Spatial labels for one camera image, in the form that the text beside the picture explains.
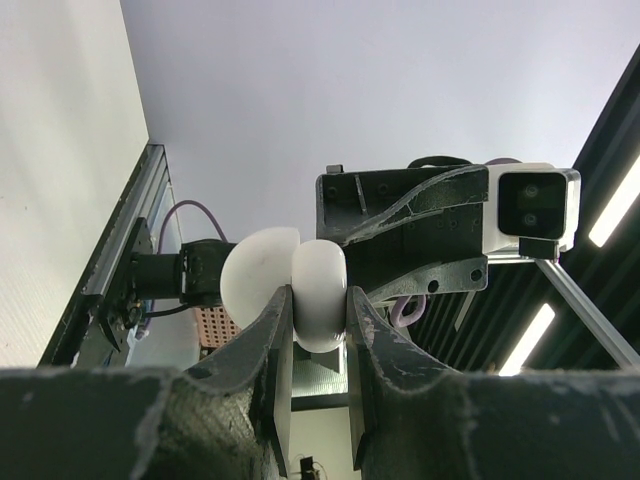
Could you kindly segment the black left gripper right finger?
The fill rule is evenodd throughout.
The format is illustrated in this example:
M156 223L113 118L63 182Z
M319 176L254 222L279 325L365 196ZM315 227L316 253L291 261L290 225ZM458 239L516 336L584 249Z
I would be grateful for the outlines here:
M463 373L346 300L353 467L365 479L635 479L639 377Z

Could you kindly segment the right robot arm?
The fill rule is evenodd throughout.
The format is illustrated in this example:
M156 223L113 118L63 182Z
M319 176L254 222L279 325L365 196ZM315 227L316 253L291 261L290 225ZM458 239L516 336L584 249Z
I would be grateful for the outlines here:
M348 285L372 302L482 290L488 191L487 168L472 164L324 174L316 181L316 235L342 248ZM141 300L218 306L232 248L205 239L176 254L138 253L133 292Z

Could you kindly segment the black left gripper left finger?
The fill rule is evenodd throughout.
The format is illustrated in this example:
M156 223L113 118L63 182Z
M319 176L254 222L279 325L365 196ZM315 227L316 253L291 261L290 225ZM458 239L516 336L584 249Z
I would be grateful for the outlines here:
M293 293L193 367L1 374L5 479L279 479L288 469Z

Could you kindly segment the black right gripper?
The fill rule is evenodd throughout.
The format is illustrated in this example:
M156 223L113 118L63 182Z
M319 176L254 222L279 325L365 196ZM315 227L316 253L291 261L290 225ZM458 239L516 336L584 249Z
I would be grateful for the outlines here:
M488 193L482 165L326 173L316 236L342 248L349 285L371 300L483 290Z

